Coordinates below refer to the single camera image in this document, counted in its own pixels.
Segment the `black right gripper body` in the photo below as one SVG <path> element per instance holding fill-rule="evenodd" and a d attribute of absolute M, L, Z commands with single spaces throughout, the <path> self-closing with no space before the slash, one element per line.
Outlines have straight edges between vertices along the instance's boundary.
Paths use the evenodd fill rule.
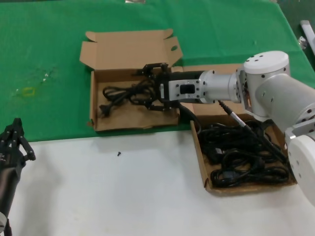
<path fill-rule="evenodd" d="M 165 108 L 178 108 L 181 102 L 201 103 L 204 95 L 203 71 L 167 72 L 156 77 L 159 101 Z"/>

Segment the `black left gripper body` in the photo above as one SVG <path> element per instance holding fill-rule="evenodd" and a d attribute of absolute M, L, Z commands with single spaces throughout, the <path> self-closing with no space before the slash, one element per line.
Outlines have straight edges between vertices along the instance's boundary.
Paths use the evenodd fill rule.
<path fill-rule="evenodd" d="M 11 168 L 24 168 L 26 162 L 24 155 L 19 149 L 1 149 L 0 150 L 0 172 Z"/>

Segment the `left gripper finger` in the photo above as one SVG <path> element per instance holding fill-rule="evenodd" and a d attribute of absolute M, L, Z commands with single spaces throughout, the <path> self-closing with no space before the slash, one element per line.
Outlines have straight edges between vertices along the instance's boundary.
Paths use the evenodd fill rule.
<path fill-rule="evenodd" d="M 15 143 L 13 146 L 16 146 L 17 136 L 19 130 L 19 119 L 15 118 L 13 123 L 6 126 L 4 131 L 0 134 L 0 157 L 4 158 L 10 144 Z"/>
<path fill-rule="evenodd" d="M 20 145 L 23 147 L 23 149 L 26 152 L 24 159 L 25 161 L 27 160 L 34 161 L 36 159 L 36 156 L 29 142 L 24 137 L 24 129 L 22 125 L 22 120 L 20 118 L 17 118 L 17 121 L 18 121 L 18 128 L 17 128 L 18 140 L 19 140 Z"/>

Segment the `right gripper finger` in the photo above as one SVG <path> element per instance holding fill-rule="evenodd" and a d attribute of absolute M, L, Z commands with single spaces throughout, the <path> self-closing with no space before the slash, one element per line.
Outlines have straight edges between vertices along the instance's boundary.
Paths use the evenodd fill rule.
<path fill-rule="evenodd" d="M 146 64 L 142 69 L 137 70 L 138 76 L 145 76 L 145 77 L 152 77 L 154 76 L 154 71 L 159 70 L 163 73 L 168 72 L 168 66 L 167 63 L 151 63 Z"/>
<path fill-rule="evenodd" d="M 162 99 L 157 95 L 143 95 L 140 98 L 140 105 L 151 111 L 168 111 L 172 108 L 171 101 Z"/>

